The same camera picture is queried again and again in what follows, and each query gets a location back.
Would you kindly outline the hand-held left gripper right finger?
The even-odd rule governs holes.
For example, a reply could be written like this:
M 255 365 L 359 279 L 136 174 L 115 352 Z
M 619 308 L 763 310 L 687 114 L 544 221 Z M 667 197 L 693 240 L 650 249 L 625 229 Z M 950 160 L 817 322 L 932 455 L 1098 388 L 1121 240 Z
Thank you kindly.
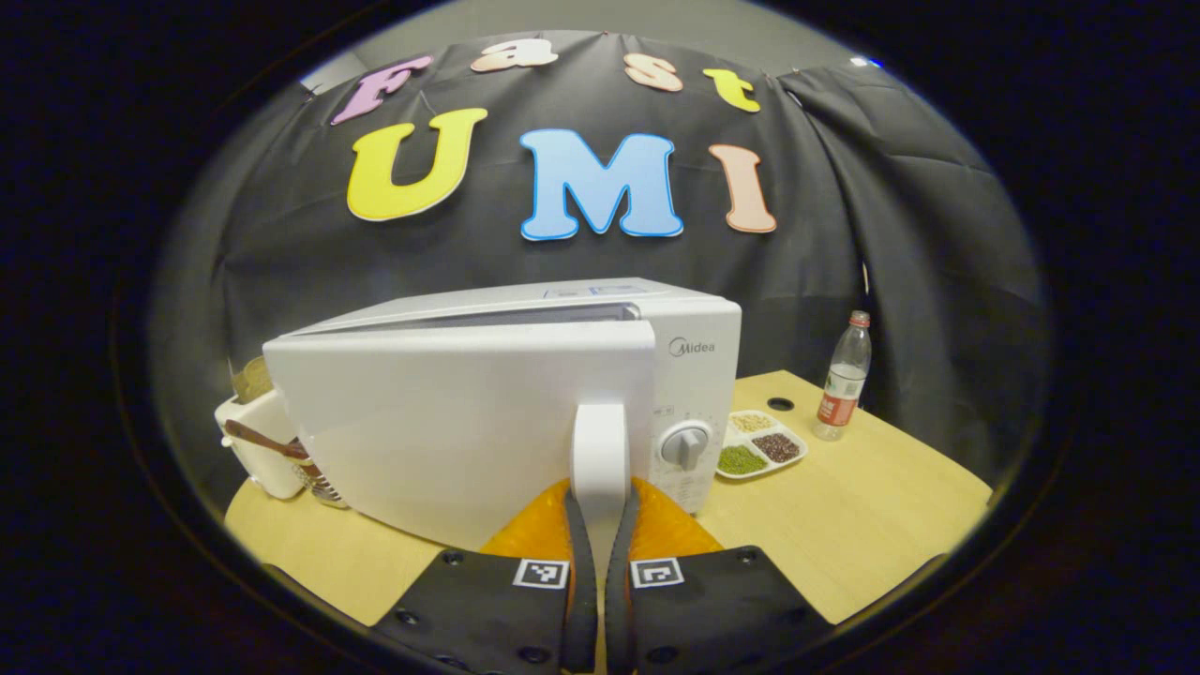
M 761 546 L 721 546 L 642 479 L 622 512 L 605 611 L 611 674 L 764 674 L 834 631 Z

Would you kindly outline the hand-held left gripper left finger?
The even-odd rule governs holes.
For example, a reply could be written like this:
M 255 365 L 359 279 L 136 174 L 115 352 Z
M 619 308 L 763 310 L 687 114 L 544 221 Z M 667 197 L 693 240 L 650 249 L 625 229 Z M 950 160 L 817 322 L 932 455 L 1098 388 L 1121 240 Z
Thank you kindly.
M 594 671 L 598 579 L 569 480 L 479 550 L 443 548 L 373 632 L 463 674 Z

